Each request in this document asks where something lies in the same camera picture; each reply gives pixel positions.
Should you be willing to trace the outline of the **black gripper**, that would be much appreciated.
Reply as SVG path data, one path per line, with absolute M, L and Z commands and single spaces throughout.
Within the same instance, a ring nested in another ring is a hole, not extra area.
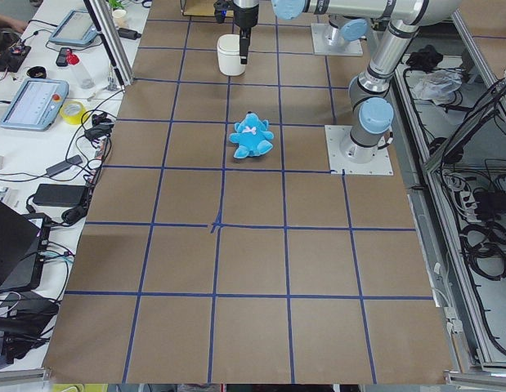
M 246 65 L 249 57 L 250 34 L 257 25 L 257 7 L 235 7 L 234 23 L 240 28 L 240 63 Z

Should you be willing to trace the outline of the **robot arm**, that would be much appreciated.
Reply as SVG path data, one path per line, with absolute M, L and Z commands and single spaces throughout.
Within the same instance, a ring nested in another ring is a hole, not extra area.
M 277 17 L 292 20 L 302 13 L 338 14 L 365 18 L 388 17 L 387 28 L 365 71 L 352 79 L 349 97 L 354 124 L 339 149 L 346 159 L 370 162 L 378 143 L 389 129 L 394 110 L 385 99 L 392 75 L 421 26 L 434 25 L 451 16 L 458 0 L 402 1 L 274 1 Z
M 259 15 L 258 0 L 234 0 L 233 21 L 240 29 L 240 63 L 248 63 L 252 29 L 257 25 Z

